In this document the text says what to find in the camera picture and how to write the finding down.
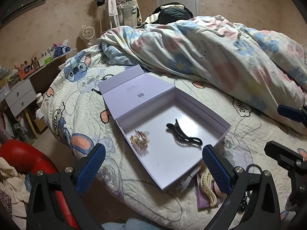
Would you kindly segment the white drawer cabinet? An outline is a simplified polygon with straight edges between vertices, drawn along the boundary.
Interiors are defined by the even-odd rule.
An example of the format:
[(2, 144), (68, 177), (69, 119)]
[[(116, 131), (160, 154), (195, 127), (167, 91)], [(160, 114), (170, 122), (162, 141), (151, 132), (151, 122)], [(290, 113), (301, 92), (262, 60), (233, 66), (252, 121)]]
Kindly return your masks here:
[(11, 113), (16, 117), (21, 113), (28, 105), (36, 100), (36, 92), (32, 86), (30, 80), (24, 80), (15, 85), (5, 100)]

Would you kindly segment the wall air conditioner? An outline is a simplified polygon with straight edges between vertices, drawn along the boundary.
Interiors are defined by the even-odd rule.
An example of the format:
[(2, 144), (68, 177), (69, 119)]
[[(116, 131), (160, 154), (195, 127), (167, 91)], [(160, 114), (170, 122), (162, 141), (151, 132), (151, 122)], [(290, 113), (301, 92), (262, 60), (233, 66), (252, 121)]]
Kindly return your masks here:
[(1, 16), (1, 28), (13, 21), (15, 18), (21, 14), (27, 12), (34, 7), (42, 5), (46, 0), (16, 0), (8, 8), (8, 10)]

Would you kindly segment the cream yellow hair claw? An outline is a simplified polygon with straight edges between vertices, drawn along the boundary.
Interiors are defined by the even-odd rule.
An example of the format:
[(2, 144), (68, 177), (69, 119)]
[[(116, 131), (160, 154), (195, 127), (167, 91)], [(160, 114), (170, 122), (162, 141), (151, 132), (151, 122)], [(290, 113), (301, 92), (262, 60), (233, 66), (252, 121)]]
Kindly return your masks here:
[(209, 206), (215, 207), (218, 202), (217, 195), (214, 191), (214, 179), (206, 165), (203, 165), (200, 172), (200, 186), (202, 191), (207, 195), (209, 199)]

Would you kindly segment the black hair claw clip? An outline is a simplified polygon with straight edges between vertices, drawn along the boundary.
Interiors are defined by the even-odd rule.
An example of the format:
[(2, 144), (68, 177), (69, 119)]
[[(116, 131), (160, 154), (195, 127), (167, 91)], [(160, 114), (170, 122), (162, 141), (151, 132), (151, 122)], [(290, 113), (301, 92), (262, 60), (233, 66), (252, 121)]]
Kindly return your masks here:
[(190, 136), (187, 136), (183, 130), (181, 129), (179, 123), (178, 123), (178, 120), (176, 119), (175, 120), (175, 124), (171, 124), (171, 123), (167, 123), (166, 124), (166, 127), (173, 131), (173, 134), (175, 136), (175, 139), (178, 141), (178, 142), (181, 142), (181, 143), (186, 143), (186, 144), (194, 144), (194, 145), (197, 145), (197, 146), (200, 146), (202, 147), (203, 145), (203, 142), (200, 138), (197, 138), (197, 137), (190, 137)]

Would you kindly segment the black jacket pile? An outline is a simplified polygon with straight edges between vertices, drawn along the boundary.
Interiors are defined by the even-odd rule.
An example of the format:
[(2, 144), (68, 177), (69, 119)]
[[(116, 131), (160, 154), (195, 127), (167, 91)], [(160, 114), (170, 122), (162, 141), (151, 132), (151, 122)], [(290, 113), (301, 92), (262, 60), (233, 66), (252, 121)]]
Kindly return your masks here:
[(173, 2), (156, 8), (146, 18), (144, 24), (169, 24), (178, 20), (189, 20), (193, 17), (193, 13), (185, 5)]

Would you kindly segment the open lilac gift box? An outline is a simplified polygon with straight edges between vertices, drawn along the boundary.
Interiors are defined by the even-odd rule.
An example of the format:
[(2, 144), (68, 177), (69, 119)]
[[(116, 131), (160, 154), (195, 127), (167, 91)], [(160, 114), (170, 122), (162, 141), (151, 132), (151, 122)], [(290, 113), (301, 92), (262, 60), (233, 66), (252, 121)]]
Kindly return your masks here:
[[(202, 147), (178, 142), (167, 123), (175, 124), (177, 119), (187, 136), (211, 146), (219, 144), (230, 129), (217, 113), (175, 85), (144, 73), (139, 65), (106, 79), (98, 87), (112, 118), (161, 190), (202, 158)], [(145, 151), (130, 142), (135, 130), (149, 132)]]

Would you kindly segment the red chair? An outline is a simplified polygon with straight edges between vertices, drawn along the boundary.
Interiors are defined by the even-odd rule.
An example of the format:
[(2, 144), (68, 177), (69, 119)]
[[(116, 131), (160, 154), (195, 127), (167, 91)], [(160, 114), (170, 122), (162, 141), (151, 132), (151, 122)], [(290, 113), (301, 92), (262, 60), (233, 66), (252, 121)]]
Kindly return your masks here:
[[(55, 164), (43, 152), (19, 140), (5, 142), (1, 146), (0, 153), (2, 158), (22, 173), (37, 174), (39, 170), (43, 170), (46, 174), (59, 172)], [(65, 221), (74, 229), (79, 229), (67, 205), (63, 192), (57, 191), (55, 194)]]

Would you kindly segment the clear star hair clip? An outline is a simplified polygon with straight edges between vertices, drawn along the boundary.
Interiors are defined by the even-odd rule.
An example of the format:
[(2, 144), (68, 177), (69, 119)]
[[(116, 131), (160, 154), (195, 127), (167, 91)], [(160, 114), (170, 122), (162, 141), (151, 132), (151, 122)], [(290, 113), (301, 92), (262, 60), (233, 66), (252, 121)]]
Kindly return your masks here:
[(149, 132), (135, 130), (134, 135), (130, 136), (130, 142), (133, 146), (137, 146), (141, 151), (145, 151), (149, 145)]

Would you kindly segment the white standing fan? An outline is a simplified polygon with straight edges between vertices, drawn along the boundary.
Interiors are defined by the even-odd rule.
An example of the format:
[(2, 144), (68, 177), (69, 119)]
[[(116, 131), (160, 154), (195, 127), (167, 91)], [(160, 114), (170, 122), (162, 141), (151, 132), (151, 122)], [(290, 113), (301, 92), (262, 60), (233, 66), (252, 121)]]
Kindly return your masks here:
[(87, 47), (91, 47), (91, 40), (96, 35), (95, 28), (90, 25), (83, 24), (80, 30), (80, 39), (84, 41)]

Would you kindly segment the cluttered desk shelf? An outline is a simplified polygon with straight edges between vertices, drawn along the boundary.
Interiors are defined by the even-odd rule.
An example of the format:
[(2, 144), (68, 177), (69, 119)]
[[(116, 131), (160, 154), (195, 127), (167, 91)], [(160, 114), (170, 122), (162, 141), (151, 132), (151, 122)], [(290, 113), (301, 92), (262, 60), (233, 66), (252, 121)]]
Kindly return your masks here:
[(56, 58), (64, 56), (71, 50), (70, 41), (66, 39), (61, 43), (53, 44), (51, 48), (42, 53), (40, 59), (37, 56), (32, 56), (30, 62), (24, 61), (20, 65), (15, 64), (14, 69), (5, 69), (1, 66), (1, 89), (5, 86), (9, 89), (12, 88), (19, 80), (23, 80), (34, 71), (51, 63)]

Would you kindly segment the clothes rack with garments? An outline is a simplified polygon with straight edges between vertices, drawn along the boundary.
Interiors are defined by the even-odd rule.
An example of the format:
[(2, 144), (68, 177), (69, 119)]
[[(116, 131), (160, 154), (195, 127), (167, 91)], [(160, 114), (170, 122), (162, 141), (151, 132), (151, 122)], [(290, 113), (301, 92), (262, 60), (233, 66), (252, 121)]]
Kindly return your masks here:
[(101, 34), (121, 25), (136, 28), (143, 21), (137, 0), (105, 0), (98, 8)]

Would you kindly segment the floral duvet blanket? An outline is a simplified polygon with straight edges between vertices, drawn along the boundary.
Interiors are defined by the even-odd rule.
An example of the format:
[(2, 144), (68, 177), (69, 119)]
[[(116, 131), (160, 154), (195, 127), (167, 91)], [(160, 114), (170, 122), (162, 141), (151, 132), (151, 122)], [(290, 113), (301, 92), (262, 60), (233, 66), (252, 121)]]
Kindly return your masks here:
[(98, 43), (111, 65), (199, 80), (306, 134), (301, 121), (278, 114), (279, 105), (306, 104), (306, 50), (283, 33), (256, 30), (222, 16), (199, 16), (142, 29), (120, 26)]

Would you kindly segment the pink round compact case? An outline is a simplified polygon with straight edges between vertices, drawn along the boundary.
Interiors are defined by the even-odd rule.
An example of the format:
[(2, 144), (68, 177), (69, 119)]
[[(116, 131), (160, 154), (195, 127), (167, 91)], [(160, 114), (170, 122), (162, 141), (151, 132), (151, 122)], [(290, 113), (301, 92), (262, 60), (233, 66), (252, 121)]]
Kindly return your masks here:
[(219, 198), (221, 198), (221, 199), (225, 199), (225, 198), (227, 197), (227, 194), (226, 194), (226, 193), (223, 193), (223, 192), (219, 189), (219, 187), (218, 187), (216, 181), (214, 181), (213, 185), (214, 185), (214, 191), (215, 191), (217, 197), (219, 197)]

